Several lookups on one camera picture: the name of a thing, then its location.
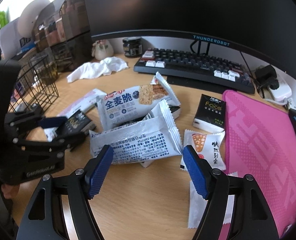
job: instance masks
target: biscuit image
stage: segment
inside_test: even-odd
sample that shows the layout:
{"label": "biscuit image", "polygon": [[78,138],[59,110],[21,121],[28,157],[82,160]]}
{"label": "biscuit image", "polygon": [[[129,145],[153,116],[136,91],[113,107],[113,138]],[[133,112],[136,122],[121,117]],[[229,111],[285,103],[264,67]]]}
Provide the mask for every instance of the biscuit image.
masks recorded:
{"label": "biscuit image", "polygon": [[196,152],[199,153],[202,151],[205,141],[206,141],[206,137],[207,137],[207,135],[199,134],[199,133],[194,133],[192,135],[192,140],[193,140],[193,143],[195,144]]}
{"label": "biscuit image", "polygon": [[162,85],[153,86],[153,100],[161,99],[168,95],[168,92],[162,87]]}
{"label": "biscuit image", "polygon": [[153,97],[152,85],[142,85],[139,89],[139,103],[142,105],[151,105]]}

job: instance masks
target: crumpled tissue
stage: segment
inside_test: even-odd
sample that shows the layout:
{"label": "crumpled tissue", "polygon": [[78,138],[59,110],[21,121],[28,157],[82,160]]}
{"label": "crumpled tissue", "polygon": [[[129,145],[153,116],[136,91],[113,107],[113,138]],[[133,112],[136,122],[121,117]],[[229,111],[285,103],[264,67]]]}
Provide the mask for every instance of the crumpled tissue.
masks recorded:
{"label": "crumpled tissue", "polygon": [[[238,177],[237,172],[233,172],[228,175]],[[231,222],[234,201],[235,201],[235,196],[229,195],[223,224],[229,224]],[[204,200],[202,196],[196,192],[196,189],[191,180],[188,228],[198,227],[200,220],[202,218],[202,215],[205,211],[206,205],[207,205],[207,200]]]}
{"label": "crumpled tissue", "polygon": [[101,75],[108,76],[112,71],[118,72],[128,68],[127,63],[118,57],[108,57],[98,62],[86,62],[67,76],[68,83],[78,79],[92,79]]}

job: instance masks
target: wooden desk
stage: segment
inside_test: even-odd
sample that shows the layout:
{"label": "wooden desk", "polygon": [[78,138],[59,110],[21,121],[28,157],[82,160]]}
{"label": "wooden desk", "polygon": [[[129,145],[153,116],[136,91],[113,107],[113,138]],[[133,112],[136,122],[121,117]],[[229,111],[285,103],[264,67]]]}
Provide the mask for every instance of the wooden desk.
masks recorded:
{"label": "wooden desk", "polygon": [[[149,84],[152,75],[133,71],[137,59],[128,59],[129,69],[109,76],[91,80],[78,80],[67,83],[62,74],[56,82],[60,97],[48,109],[47,116],[55,116],[78,98],[94,88],[110,93],[136,85]],[[208,91],[172,86],[181,102],[181,115],[176,125],[183,139],[185,129],[198,130],[192,126],[194,115],[202,93],[221,99],[221,94]],[[258,95],[248,95],[259,101]],[[101,131],[97,109],[87,115]],[[31,138],[46,140],[43,130],[30,134]],[[220,148],[225,156],[224,142]],[[54,177],[68,175],[77,168],[85,166],[91,158],[89,139],[72,153],[67,152],[65,169]],[[191,239],[195,229],[187,229],[189,212],[189,174],[179,169],[181,156],[155,160],[148,168],[139,163],[112,165],[103,183],[99,195],[90,201],[94,216],[105,239]],[[35,190],[39,179],[21,185],[14,199],[13,216],[18,224],[26,205]],[[64,213],[71,240],[77,239],[67,196],[63,196]]]}

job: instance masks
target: keyboard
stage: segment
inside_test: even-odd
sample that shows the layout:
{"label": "keyboard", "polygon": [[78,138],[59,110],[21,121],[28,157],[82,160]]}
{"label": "keyboard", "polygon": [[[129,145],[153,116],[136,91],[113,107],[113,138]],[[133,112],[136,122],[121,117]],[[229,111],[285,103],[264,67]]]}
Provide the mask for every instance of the keyboard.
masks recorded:
{"label": "keyboard", "polygon": [[227,59],[171,49],[148,49],[134,66],[135,72],[196,79],[254,94],[245,67]]}

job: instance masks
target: blue gripper pad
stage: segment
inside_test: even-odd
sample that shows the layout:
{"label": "blue gripper pad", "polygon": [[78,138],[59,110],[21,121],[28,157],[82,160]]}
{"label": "blue gripper pad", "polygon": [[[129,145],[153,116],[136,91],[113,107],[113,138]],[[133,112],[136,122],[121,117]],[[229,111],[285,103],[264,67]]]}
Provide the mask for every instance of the blue gripper pad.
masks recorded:
{"label": "blue gripper pad", "polygon": [[41,119],[38,125],[43,129],[59,127],[67,120],[68,118],[65,116],[48,117],[48,118]]}
{"label": "blue gripper pad", "polygon": [[104,179],[107,175],[109,167],[112,163],[113,149],[109,146],[104,156],[101,158],[100,162],[97,164],[94,172],[91,174],[89,179],[89,191],[88,197],[92,199],[97,195],[101,189]]}
{"label": "blue gripper pad", "polygon": [[207,190],[206,178],[204,177],[204,174],[196,160],[196,157],[197,159],[199,159],[199,157],[195,150],[192,148],[192,146],[189,146],[184,147],[183,152],[183,159],[186,168],[189,172],[190,178],[192,179],[193,185],[195,186],[197,193],[201,195],[204,199],[207,199],[209,192]]}

